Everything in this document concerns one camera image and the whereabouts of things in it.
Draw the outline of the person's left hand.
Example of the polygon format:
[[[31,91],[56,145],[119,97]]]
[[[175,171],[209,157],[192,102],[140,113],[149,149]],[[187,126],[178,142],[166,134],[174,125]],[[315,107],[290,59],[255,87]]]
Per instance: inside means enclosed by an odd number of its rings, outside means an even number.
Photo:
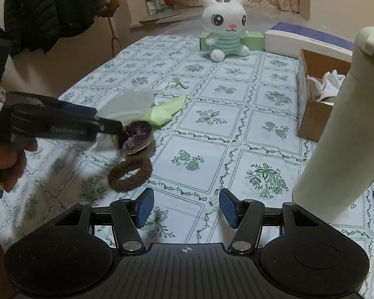
[[[14,147],[0,143],[0,181],[6,192],[10,192],[18,179],[23,175],[27,159],[25,151],[34,152],[38,148],[35,138],[32,138],[24,147],[24,150],[17,152]]]

